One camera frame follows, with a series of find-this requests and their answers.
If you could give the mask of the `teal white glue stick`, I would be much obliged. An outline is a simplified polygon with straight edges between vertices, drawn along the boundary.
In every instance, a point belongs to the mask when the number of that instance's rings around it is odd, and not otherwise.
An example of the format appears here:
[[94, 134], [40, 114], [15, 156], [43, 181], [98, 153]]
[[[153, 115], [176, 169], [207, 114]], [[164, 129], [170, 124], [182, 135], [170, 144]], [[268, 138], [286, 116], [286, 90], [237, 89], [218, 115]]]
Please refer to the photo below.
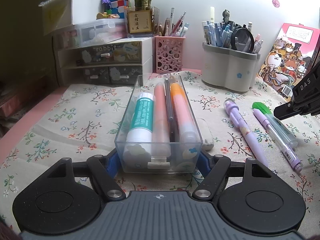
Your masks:
[[141, 92], [127, 134], [127, 142], [152, 142], [153, 94]]

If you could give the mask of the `orange highlighter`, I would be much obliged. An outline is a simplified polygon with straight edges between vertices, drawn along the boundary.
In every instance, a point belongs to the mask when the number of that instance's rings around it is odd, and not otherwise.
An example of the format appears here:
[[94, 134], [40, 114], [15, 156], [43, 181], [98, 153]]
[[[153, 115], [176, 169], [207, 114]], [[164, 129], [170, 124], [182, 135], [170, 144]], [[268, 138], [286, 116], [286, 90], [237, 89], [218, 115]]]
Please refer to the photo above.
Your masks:
[[179, 83], [170, 85], [171, 97], [176, 113], [178, 130], [181, 143], [196, 142], [195, 124], [193, 122], [189, 106], [185, 97], [185, 92]]

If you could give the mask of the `pink highlighter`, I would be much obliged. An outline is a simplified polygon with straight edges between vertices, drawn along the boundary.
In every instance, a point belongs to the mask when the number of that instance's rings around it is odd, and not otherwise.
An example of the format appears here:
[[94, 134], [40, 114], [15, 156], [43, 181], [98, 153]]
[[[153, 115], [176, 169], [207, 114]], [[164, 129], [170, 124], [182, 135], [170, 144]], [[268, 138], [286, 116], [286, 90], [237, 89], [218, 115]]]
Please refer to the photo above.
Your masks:
[[171, 155], [169, 125], [165, 90], [162, 82], [154, 88], [153, 131], [152, 131], [152, 155], [156, 157], [169, 157]]

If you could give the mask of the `clear plastic drawer tray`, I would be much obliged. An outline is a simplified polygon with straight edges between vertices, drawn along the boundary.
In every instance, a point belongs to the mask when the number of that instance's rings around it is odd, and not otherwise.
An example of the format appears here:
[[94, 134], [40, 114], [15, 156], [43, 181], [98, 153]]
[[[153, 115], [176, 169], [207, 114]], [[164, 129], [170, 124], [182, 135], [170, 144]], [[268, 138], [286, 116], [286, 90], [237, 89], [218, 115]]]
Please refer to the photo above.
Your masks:
[[202, 143], [181, 74], [138, 76], [115, 139], [123, 170], [191, 173]]

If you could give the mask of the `grey pencil lead case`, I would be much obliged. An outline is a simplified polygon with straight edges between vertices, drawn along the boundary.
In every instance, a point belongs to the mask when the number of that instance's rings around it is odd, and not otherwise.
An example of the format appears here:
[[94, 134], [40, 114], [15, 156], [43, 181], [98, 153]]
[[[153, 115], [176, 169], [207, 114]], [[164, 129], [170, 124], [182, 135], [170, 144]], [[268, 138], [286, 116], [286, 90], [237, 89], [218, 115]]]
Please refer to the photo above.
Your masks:
[[170, 141], [175, 141], [175, 117], [172, 106], [171, 92], [170, 92], [170, 82], [168, 78], [164, 80], [165, 85], [165, 98], [166, 98], [166, 106], [167, 106], [167, 117], [168, 117], [168, 125], [169, 125], [169, 136]]

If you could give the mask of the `cartoon cover book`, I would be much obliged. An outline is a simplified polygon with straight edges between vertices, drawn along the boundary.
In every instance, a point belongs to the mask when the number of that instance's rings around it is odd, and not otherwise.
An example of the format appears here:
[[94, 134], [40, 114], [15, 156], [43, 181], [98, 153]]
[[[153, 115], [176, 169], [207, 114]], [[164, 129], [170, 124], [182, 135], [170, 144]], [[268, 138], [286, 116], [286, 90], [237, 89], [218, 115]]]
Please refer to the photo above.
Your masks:
[[258, 76], [286, 100], [319, 53], [319, 29], [284, 23]]

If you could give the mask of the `white eraser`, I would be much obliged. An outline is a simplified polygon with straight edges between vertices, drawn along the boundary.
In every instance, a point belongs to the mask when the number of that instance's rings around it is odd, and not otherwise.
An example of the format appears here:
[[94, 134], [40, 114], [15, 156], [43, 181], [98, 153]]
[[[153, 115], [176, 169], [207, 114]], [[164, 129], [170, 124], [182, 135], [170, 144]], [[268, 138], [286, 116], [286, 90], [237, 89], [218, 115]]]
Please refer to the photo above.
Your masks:
[[214, 138], [208, 126], [208, 123], [203, 118], [196, 119], [198, 127], [200, 129], [200, 133], [202, 136], [203, 144], [202, 148], [205, 151], [210, 151], [214, 147]]

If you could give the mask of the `lilac gel pen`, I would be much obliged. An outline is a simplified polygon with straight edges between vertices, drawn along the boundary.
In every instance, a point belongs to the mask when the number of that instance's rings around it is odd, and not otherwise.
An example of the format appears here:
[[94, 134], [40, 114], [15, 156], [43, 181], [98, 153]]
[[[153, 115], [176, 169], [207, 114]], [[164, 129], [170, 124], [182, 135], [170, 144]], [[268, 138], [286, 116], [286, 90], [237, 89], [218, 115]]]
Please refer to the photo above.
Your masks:
[[268, 121], [267, 117], [259, 109], [254, 108], [253, 114], [259, 120], [262, 126], [268, 131], [268, 134], [275, 141], [276, 145], [279, 147], [281, 153], [286, 158], [292, 169], [297, 174], [300, 174], [302, 171], [302, 165], [291, 146], [281, 138], [276, 129]]

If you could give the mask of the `purple cartoon pen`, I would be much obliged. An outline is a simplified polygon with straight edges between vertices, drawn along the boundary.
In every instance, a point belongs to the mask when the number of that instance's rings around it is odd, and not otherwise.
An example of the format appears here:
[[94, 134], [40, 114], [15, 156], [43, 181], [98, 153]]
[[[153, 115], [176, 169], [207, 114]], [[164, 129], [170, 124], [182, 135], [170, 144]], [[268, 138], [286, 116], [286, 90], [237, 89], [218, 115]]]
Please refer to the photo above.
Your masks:
[[259, 142], [254, 136], [253, 132], [250, 130], [247, 122], [240, 114], [238, 105], [232, 99], [226, 99], [223, 103], [223, 107], [226, 113], [229, 115], [232, 123], [240, 130], [255, 158], [268, 167], [267, 159], [263, 149], [260, 147]]

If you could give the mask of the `black magnifying glass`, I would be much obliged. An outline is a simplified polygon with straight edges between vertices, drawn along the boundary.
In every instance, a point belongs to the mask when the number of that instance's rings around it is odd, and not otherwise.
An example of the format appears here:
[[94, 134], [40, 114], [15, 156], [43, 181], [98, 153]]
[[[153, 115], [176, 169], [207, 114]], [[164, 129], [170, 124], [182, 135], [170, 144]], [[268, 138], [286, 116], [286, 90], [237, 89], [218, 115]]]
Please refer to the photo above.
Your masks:
[[231, 35], [231, 48], [233, 50], [252, 53], [254, 43], [252, 33], [246, 28], [237, 28]]

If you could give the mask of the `grey flower-shaped pen holder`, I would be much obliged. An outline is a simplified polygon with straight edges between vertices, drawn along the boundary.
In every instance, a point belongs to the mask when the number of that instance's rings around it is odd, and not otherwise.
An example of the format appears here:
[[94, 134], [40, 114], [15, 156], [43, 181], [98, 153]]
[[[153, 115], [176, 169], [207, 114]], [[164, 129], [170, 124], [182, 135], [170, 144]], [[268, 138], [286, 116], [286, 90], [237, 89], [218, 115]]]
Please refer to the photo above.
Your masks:
[[234, 92], [247, 92], [258, 73], [260, 54], [211, 46], [202, 43], [204, 67], [202, 81]]

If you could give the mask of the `white mini drawer cabinet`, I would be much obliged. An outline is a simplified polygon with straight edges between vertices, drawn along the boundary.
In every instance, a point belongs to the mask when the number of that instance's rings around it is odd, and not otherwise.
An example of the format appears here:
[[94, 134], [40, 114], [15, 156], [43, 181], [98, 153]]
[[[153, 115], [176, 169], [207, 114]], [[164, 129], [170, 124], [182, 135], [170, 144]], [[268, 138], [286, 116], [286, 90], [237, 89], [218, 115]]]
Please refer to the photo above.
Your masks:
[[153, 72], [153, 37], [122, 38], [99, 46], [55, 51], [59, 84], [122, 85]]

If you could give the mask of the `clear plastic storage box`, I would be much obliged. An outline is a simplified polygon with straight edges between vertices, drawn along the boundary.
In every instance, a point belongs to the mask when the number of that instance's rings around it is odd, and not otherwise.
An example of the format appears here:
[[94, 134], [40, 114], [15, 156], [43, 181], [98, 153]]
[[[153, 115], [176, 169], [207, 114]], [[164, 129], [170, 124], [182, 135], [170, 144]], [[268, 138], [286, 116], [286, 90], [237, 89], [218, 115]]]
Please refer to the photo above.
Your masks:
[[105, 18], [70, 25], [54, 31], [53, 37], [58, 50], [107, 44], [126, 37], [125, 20]]

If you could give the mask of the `glass box with label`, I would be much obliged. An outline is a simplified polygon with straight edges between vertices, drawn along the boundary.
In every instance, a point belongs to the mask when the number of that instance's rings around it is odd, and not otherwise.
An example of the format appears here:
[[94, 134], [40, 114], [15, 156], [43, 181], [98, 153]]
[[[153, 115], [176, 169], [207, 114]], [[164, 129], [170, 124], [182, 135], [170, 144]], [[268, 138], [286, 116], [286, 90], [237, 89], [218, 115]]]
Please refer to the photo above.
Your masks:
[[157, 36], [159, 33], [159, 9], [157, 7], [127, 8], [125, 24], [128, 38]]

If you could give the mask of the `white box on shelf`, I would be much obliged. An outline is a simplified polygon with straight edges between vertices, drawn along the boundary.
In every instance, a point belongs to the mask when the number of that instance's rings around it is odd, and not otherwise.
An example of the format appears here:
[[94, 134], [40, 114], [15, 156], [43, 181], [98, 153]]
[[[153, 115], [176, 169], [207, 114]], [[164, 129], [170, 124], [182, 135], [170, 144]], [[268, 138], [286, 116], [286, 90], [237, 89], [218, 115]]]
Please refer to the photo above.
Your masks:
[[103, 11], [102, 0], [47, 0], [41, 2], [43, 34], [91, 22]]

